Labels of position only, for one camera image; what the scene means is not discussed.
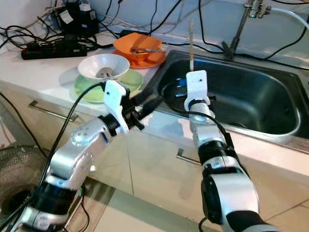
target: cabinet door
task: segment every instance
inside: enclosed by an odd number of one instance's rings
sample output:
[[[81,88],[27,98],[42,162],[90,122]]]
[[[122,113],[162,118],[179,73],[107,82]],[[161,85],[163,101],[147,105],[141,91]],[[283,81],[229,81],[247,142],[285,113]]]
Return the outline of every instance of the cabinet door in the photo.
[[[25,94],[7,89],[2,89],[1,91],[18,109],[23,120],[38,140],[40,146],[50,150],[64,123],[64,119],[29,108],[28,105],[34,99]],[[7,104],[7,102],[5,102],[2,98],[0,98],[0,100],[20,123],[16,113],[10,105]],[[66,116],[69,112],[68,109],[53,103],[38,99],[36,99],[36,101],[38,102],[38,107],[47,109],[57,114]],[[78,118],[76,118],[74,122],[68,123],[65,133],[60,140],[59,146],[64,145],[64,143],[69,139],[74,128],[93,118],[93,116],[81,114],[80,112],[76,112],[76,114],[78,115]],[[91,173],[90,176],[99,182],[106,183],[112,187],[132,194],[129,162],[126,144],[124,142],[125,141],[121,136],[113,140],[95,160],[96,171]]]
[[[196,222],[204,217],[201,167],[176,158],[182,148],[183,155],[198,160],[194,148],[136,130],[129,132],[127,147],[134,196]]]

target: white countertop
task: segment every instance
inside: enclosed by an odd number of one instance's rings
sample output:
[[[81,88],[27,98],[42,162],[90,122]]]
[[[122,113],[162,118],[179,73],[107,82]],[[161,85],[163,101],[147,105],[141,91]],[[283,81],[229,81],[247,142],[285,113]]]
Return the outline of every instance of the white countertop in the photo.
[[[111,49],[99,49],[88,53],[88,56],[99,53],[111,53]],[[85,57],[56,58],[40,60],[22,60],[20,52],[7,52],[0,56],[0,89],[9,88],[27,94],[35,99],[42,99],[60,106],[70,108],[77,96],[73,92],[74,82],[78,76],[77,66]],[[261,64],[259,61],[248,61],[252,64]],[[263,63],[263,66],[291,71],[291,68]],[[145,86],[154,75],[158,67],[137,70],[144,76]],[[309,94],[307,72],[293,70],[301,76],[301,81]],[[77,111],[94,116],[106,114],[103,104],[92,104],[81,101]],[[177,143],[193,146],[189,120],[167,115],[155,111],[143,121],[147,125],[145,133],[166,138]],[[181,125],[180,129],[173,129],[174,124]],[[279,145],[257,140],[245,135],[232,132],[235,150],[241,159],[261,170],[264,168],[276,169],[285,177],[309,185],[309,155],[288,149]]]

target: stainless steel sink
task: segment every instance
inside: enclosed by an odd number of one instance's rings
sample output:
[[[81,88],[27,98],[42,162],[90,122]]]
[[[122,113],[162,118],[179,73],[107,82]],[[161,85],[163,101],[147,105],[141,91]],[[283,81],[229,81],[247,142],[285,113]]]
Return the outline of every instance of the stainless steel sink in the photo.
[[[185,78],[188,60],[187,53],[171,51],[148,84],[156,94],[169,84],[166,104],[181,110],[186,97],[175,95],[186,87],[177,87],[176,79]],[[272,142],[309,138],[309,101],[296,74],[203,56],[195,56],[195,70],[207,71],[208,95],[216,97],[211,106],[229,130]],[[177,114],[166,104],[159,110]]]

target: white bowl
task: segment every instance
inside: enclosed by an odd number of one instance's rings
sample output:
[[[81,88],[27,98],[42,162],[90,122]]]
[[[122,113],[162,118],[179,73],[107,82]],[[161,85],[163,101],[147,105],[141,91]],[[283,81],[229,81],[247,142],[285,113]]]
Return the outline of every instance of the white bowl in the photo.
[[[99,54],[80,62],[78,72],[89,81],[99,82],[100,78],[96,75],[102,68],[111,68],[114,78],[119,79],[129,70],[130,62],[120,55]]]

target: orange bowl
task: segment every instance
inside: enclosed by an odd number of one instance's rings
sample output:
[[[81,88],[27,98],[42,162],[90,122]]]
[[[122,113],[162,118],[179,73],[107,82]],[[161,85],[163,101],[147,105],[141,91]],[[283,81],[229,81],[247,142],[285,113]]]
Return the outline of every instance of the orange bowl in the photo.
[[[146,60],[149,56],[148,52],[133,54],[131,48],[150,48],[160,49],[162,41],[151,36],[142,35],[139,33],[131,33],[116,40],[113,45],[121,53],[126,55],[127,59],[142,61]]]

